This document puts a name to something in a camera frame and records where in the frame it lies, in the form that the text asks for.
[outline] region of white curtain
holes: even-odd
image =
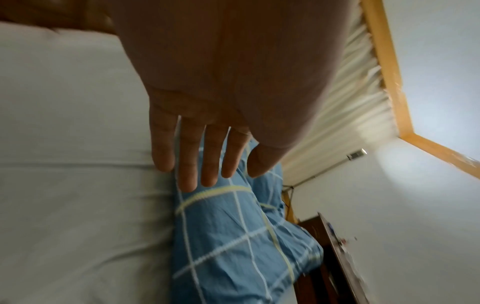
[[[398,136],[371,35],[358,6],[343,59],[313,129],[282,161],[284,185],[294,185]]]

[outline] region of white bed sheet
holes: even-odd
[[[171,176],[117,37],[0,24],[0,302],[168,303]]]

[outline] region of wall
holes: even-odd
[[[478,303],[480,180],[395,139],[295,190],[321,212],[376,303]]]
[[[480,1],[383,0],[415,132],[480,159]]]

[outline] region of skin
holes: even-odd
[[[335,75],[351,0],[110,0],[115,30],[148,92],[153,161],[175,166],[178,185],[233,176],[253,135],[247,161],[257,177],[305,136]]]

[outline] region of blue pillow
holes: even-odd
[[[275,303],[301,273],[321,264],[320,245],[284,219],[281,166],[248,176],[255,145],[249,143],[232,178],[219,176],[211,188],[198,181],[192,193],[176,188],[172,303]],[[202,158],[200,148],[199,170]]]

